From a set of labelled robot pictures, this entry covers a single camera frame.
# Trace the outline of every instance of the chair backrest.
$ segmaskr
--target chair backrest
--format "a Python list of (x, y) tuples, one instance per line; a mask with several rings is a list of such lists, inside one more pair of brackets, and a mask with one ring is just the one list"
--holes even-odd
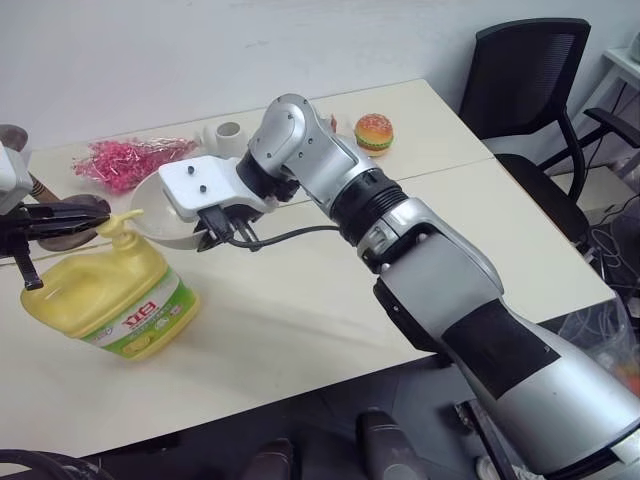
[(527, 135), (566, 108), (590, 25), (535, 18), (476, 34), (460, 118), (479, 138)]

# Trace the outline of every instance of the plastic bag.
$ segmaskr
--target plastic bag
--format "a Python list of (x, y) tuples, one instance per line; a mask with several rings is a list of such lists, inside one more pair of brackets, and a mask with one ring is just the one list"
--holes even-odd
[(123, 194), (135, 188), (160, 165), (182, 160), (198, 146), (197, 141), (184, 138), (103, 140), (89, 144), (91, 154), (75, 162), (73, 171), (102, 183), (112, 193)]
[(558, 334), (640, 396), (640, 346), (620, 297), (570, 313)]

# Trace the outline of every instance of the white wall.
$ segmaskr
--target white wall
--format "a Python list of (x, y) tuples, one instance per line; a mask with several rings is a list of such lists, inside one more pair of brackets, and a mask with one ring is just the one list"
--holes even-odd
[(418, 77), (457, 109), (474, 33), (537, 16), (593, 26), (571, 111), (640, 29), (638, 0), (0, 0), (0, 123), (43, 147)]

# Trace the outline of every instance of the chair armrest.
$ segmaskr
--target chair armrest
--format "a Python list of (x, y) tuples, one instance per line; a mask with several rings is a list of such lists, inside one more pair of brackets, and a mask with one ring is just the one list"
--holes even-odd
[(589, 110), (585, 110), (584, 114), (593, 118), (596, 122), (599, 122), (610, 132), (618, 135), (631, 145), (632, 148), (640, 148), (640, 130), (630, 123), (602, 108), (590, 108)]

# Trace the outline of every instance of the white cup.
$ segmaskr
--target white cup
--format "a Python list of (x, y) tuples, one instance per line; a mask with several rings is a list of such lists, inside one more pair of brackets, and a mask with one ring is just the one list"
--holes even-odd
[(207, 125), (203, 135), (209, 153), (220, 158), (242, 157), (247, 150), (247, 135), (236, 122), (225, 122), (217, 127)]

